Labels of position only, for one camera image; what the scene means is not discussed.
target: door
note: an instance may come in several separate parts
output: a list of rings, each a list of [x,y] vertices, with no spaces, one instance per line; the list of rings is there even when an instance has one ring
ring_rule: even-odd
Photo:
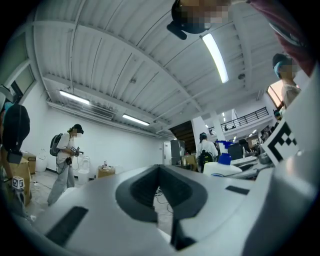
[[[170,142],[163,143],[163,163],[171,165],[171,144]]]

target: spray bottle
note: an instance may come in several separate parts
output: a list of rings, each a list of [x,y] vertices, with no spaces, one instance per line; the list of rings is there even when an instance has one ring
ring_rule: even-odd
[[[220,140],[216,141],[224,145],[225,151],[234,144],[231,141]],[[203,168],[203,174],[207,176],[224,177],[227,175],[241,173],[242,170],[234,165],[231,165],[231,155],[228,153],[221,153],[218,162],[207,162]]]

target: gray pants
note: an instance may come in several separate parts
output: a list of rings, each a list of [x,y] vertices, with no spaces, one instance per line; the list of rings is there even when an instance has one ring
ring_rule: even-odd
[[[48,205],[54,204],[67,188],[75,187],[74,170],[71,165],[65,163],[57,164],[58,177],[52,186],[52,190],[48,197]]]

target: maroon shirt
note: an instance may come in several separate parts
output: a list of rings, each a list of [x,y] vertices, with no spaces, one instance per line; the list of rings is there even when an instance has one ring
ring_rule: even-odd
[[[248,2],[269,21],[277,24],[279,27],[298,38],[299,41],[306,41],[299,25],[293,20],[290,13],[282,5],[275,3],[274,0],[251,0]],[[310,77],[316,65],[316,59],[304,47],[293,45],[277,32],[275,32],[275,35],[285,52],[289,54],[308,77]]]

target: fluorescent light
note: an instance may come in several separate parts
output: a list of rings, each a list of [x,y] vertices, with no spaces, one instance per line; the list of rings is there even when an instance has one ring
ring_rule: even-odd
[[[139,124],[141,124],[141,125],[144,125],[144,126],[150,125],[150,123],[148,123],[148,122],[141,121],[141,120],[136,119],[136,118],[134,118],[134,117],[132,117],[132,116],[130,116],[130,115],[127,115],[127,114],[124,114],[122,117],[123,117],[123,118],[126,118],[126,119],[129,119],[129,120],[131,120],[131,121],[137,122],[137,123],[139,123]]]
[[[217,43],[214,40],[212,34],[210,33],[206,34],[205,36],[202,37],[202,40],[204,41],[206,47],[209,49],[209,52],[213,57],[216,68],[219,71],[222,83],[224,84],[228,82],[229,78],[228,78],[226,66],[225,66],[224,60],[222,59]]]
[[[65,97],[68,97],[68,98],[70,98],[70,99],[73,99],[73,100],[75,100],[75,101],[82,102],[82,103],[85,103],[85,104],[90,105],[90,101],[89,101],[89,100],[84,99],[84,98],[81,98],[81,97],[78,97],[78,96],[76,96],[76,95],[74,95],[74,94],[71,94],[71,93],[69,93],[69,92],[65,92],[65,91],[61,90],[61,91],[60,91],[60,94],[61,94],[62,96],[65,96]]]

